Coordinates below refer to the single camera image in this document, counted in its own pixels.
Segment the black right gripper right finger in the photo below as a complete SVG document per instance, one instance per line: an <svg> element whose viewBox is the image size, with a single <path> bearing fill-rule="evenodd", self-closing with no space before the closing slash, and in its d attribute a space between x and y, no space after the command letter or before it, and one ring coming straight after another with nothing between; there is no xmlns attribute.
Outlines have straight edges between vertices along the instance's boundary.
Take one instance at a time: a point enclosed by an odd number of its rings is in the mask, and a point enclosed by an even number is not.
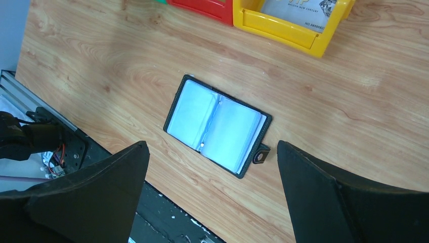
<svg viewBox="0 0 429 243"><path fill-rule="evenodd" d="M428 242L428 193L376 182L279 141L297 242Z"/></svg>

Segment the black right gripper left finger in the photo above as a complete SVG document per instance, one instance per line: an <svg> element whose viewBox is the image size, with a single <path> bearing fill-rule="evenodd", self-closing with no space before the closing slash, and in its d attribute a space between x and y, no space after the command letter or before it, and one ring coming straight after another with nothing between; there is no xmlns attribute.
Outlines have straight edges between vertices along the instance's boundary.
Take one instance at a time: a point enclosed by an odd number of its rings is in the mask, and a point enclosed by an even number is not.
<svg viewBox="0 0 429 243"><path fill-rule="evenodd" d="M148 170L145 141L63 177L1 193L1 242L128 242Z"/></svg>

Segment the black card holder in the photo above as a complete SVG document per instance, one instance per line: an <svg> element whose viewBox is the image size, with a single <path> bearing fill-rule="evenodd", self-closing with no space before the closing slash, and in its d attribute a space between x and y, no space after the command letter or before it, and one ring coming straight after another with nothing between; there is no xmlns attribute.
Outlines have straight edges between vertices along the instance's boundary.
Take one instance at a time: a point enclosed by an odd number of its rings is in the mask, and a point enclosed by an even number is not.
<svg viewBox="0 0 429 243"><path fill-rule="evenodd" d="M262 164L270 147L263 139L273 118L185 74L163 130L237 178Z"/></svg>

